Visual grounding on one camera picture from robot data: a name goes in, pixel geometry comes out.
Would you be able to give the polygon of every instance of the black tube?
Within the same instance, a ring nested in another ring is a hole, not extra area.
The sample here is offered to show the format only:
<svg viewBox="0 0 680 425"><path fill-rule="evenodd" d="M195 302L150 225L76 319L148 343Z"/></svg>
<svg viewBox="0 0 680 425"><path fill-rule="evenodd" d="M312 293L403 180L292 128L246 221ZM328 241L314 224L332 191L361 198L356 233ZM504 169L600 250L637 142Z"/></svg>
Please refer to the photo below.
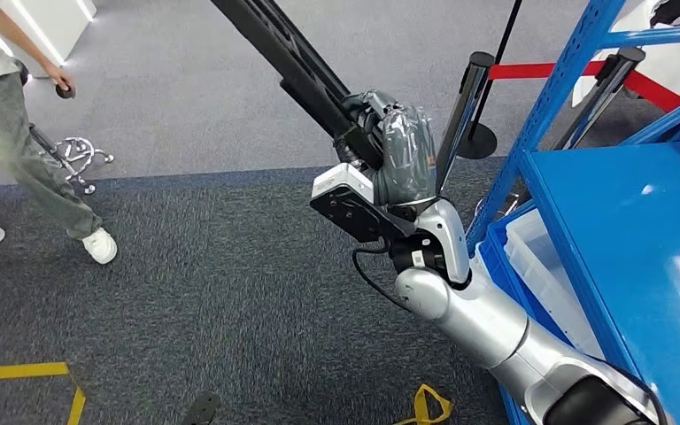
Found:
<svg viewBox="0 0 680 425"><path fill-rule="evenodd" d="M499 42L497 56L494 59L494 64L502 63L502 57L504 56L506 43L509 41L509 35L512 33L512 28L514 27L514 22L517 19L517 13L520 11L521 5L522 0L514 0L512 11L509 13L509 19L506 21L506 27L505 32L502 35L502 41ZM481 120L481 114L483 113L483 108L486 105L486 99L489 98L489 92L491 91L492 83L493 80L488 80L486 82L486 87L483 88L483 94L481 94L481 103L478 104L478 110L475 111L473 123L470 126L470 133L468 133L467 135L468 140L473 139L473 135L475 134L475 128L478 127L478 122Z"/></svg>
<svg viewBox="0 0 680 425"><path fill-rule="evenodd" d="M348 89L274 0L211 2L280 73L288 94L332 136L343 152L341 160L352 153L373 169L382 166L379 143L370 143L341 106Z"/></svg>
<svg viewBox="0 0 680 425"><path fill-rule="evenodd" d="M35 140L35 142L51 156L55 157L54 152L56 151L56 148L50 142L50 138L48 138L48 136L46 136L45 133L41 131L40 128L36 127L32 122L30 123L29 127L30 135L33 137L33 140Z"/></svg>

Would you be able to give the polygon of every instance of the red barrier rope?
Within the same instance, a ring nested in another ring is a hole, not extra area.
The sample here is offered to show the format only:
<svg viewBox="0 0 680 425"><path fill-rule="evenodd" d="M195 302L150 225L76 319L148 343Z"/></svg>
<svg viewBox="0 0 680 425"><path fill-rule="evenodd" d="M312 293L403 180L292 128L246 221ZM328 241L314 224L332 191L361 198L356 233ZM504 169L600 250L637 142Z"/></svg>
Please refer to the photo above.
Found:
<svg viewBox="0 0 680 425"><path fill-rule="evenodd" d="M584 69L583 75L595 75L603 66L603 60L590 62ZM489 68L489 80L514 80L526 78L548 78L554 64L511 64L494 65Z"/></svg>
<svg viewBox="0 0 680 425"><path fill-rule="evenodd" d="M595 75L600 71L604 61L590 62L583 70L582 75ZM489 70L489 80L515 80L528 78L547 78L554 64L511 64L494 65ZM680 96L666 89L659 83L645 77L643 74L632 70L624 80L624 86L647 99L650 103L658 106L664 112L671 112L680 105Z"/></svg>

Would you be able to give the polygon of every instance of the white plastic container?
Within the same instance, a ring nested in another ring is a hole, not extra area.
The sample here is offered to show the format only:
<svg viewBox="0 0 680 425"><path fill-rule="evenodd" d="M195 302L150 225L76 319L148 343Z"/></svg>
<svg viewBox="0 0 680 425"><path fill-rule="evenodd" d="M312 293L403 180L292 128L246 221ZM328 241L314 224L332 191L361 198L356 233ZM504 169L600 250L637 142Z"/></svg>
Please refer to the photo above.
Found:
<svg viewBox="0 0 680 425"><path fill-rule="evenodd" d="M527 212L507 224L506 237L505 252L514 271L569 341L578 350L603 358L538 210Z"/></svg>

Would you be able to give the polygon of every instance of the chair base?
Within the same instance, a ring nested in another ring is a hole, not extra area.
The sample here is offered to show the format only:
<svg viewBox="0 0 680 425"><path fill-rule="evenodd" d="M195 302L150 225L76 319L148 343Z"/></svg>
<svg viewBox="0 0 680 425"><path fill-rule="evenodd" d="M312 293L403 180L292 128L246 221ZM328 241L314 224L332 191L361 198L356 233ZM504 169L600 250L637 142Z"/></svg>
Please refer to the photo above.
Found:
<svg viewBox="0 0 680 425"><path fill-rule="evenodd" d="M85 195L92 195L96 190L94 184L87 183L82 177L82 173L92 164L95 156L100 155L105 164L110 164L115 159L113 155L96 148L91 141L84 137L67 137L61 142L51 144L48 137L32 123L30 124L30 134L44 149L40 155L44 156L47 153L54 158L69 173L66 181L77 182L82 186Z"/></svg>

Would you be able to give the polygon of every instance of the person's hand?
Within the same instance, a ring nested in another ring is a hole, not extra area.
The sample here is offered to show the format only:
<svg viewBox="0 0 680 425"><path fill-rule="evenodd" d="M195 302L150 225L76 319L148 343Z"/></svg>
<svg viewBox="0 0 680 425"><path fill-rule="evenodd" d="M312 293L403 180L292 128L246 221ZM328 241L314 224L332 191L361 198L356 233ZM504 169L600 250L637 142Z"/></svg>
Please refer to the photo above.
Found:
<svg viewBox="0 0 680 425"><path fill-rule="evenodd" d="M69 73L53 64L45 66L45 73L48 74L48 77L53 80L53 83L59 86L62 90L68 91L71 89L72 97L77 96L77 89L74 86L74 81L72 80L72 76L69 75Z"/></svg>

